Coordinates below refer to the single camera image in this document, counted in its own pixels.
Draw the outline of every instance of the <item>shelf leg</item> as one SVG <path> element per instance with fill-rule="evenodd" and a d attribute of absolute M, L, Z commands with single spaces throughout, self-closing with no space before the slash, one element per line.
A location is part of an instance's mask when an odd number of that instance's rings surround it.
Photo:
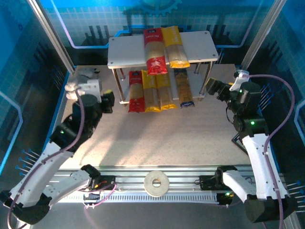
<path fill-rule="evenodd" d="M 113 69 L 112 73 L 113 73 L 113 76 L 115 78 L 116 84 L 118 85 L 121 102 L 125 101 L 125 96 L 124 96 L 124 93 L 123 93 L 123 90 L 122 90 L 122 87 L 121 87 L 120 80 L 119 80 L 118 73 L 117 73 L 116 69 Z"/>
<path fill-rule="evenodd" d="M 212 70 L 213 64 L 214 64 L 213 61 L 209 62 L 209 64 L 208 64 L 208 69 L 206 70 L 205 78 L 203 79 L 203 84 L 202 84 L 201 90 L 199 92 L 199 94 L 201 96 L 204 96 L 205 84 L 206 84 L 206 82 L 207 82 L 207 80 L 209 78 L 209 75 L 210 75 L 210 72 Z"/>
<path fill-rule="evenodd" d="M 195 71 L 194 71 L 195 74 L 199 74 L 200 66 L 201 66 L 201 62 L 196 64 L 196 68 L 195 68 Z"/>
<path fill-rule="evenodd" d="M 124 75 L 124 72 L 123 72 L 123 68 L 120 68 L 120 72 L 121 72 L 121 80 L 124 80 L 125 75 Z"/>

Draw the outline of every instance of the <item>pasta package label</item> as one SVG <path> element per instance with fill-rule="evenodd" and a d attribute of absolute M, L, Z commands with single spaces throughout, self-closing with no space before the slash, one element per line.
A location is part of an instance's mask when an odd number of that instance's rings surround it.
<path fill-rule="evenodd" d="M 143 92 L 142 72 L 129 72 L 130 100 L 128 112 L 144 112 L 145 101 Z"/>
<path fill-rule="evenodd" d="M 167 73 L 162 30 L 160 28 L 144 30 L 143 35 L 148 74 Z"/>
<path fill-rule="evenodd" d="M 143 91 L 145 100 L 145 112 L 160 112 L 157 83 L 154 75 L 149 75 L 142 70 Z"/>
<path fill-rule="evenodd" d="M 177 108 L 177 106 L 173 103 L 173 93 L 168 73 L 156 75 L 156 81 L 160 98 L 161 111 Z"/>
<path fill-rule="evenodd" d="M 180 107 L 195 106 L 186 69 L 174 69 Z"/>
<path fill-rule="evenodd" d="M 168 59 L 170 61 L 170 67 L 190 67 L 191 65 L 187 60 L 178 26 L 162 28 L 162 34 Z"/>

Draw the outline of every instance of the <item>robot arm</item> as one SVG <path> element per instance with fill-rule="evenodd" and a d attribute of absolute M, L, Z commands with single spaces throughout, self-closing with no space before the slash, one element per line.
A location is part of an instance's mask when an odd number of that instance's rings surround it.
<path fill-rule="evenodd" d="M 234 113 L 233 125 L 248 152 L 256 188 L 250 185 L 235 167 L 219 167 L 215 173 L 218 179 L 216 182 L 228 186 L 244 202 L 246 214 L 252 222 L 278 220 L 278 199 L 264 152 L 268 129 L 265 119 L 257 113 L 261 98 L 260 86 L 248 82 L 249 78 L 243 77 L 244 74 L 248 73 L 239 70 L 232 86 L 211 78 L 206 88 L 211 95 L 218 93 L 217 99 L 225 101 L 228 109 Z M 297 202 L 295 198 L 288 196 L 276 170 L 271 150 L 266 153 L 278 182 L 278 191 L 284 206 L 284 218 L 286 218 L 295 211 Z"/>
<path fill-rule="evenodd" d="M 12 210 L 12 213 L 19 220 L 28 224 L 35 224 L 49 212 L 55 203 L 73 191 L 80 189 L 94 191 L 114 181 L 108 179 L 101 184 L 102 176 L 100 172 L 91 165 L 86 165 L 61 182 L 47 186 L 60 166 L 74 155 L 83 142 L 92 136 L 102 113 L 112 113 L 114 95 L 111 91 L 106 92 L 103 96 L 99 95 L 99 98 L 97 98 L 97 95 L 85 94 L 81 96 L 81 100 L 84 104 L 85 122 L 79 141 L 69 151 L 58 154 L 43 163 L 45 158 L 65 148 L 75 139 L 81 121 L 80 105 L 75 102 L 72 106 L 73 113 L 56 127 L 49 143 L 29 173 L 12 190 L 0 193 L 0 200 L 9 208 L 15 197 L 19 195 Z M 18 193 L 25 179 L 36 167 L 38 169 L 31 175 L 23 192 Z"/>

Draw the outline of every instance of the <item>yellow pasta package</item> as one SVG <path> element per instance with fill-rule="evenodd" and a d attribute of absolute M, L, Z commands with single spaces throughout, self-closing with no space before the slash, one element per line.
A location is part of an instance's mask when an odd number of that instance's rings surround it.
<path fill-rule="evenodd" d="M 188 68 L 190 63 L 184 51 L 178 26 L 162 28 L 163 42 L 171 68 Z"/>
<path fill-rule="evenodd" d="M 168 73 L 156 75 L 156 81 L 161 111 L 177 108 L 177 106 L 173 103 L 173 94 Z"/>
<path fill-rule="evenodd" d="M 145 102 L 145 112 L 160 112 L 157 83 L 154 75 L 149 75 L 142 70 L 143 92 Z"/>

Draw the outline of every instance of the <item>white tape roll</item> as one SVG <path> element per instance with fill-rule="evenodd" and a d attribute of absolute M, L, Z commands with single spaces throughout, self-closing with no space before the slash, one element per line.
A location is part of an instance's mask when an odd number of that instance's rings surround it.
<path fill-rule="evenodd" d="M 153 182 L 160 182 L 160 186 L 155 187 Z M 152 171 L 144 179 L 144 188 L 148 195 L 152 197 L 163 196 L 170 186 L 168 177 L 162 171 Z"/>

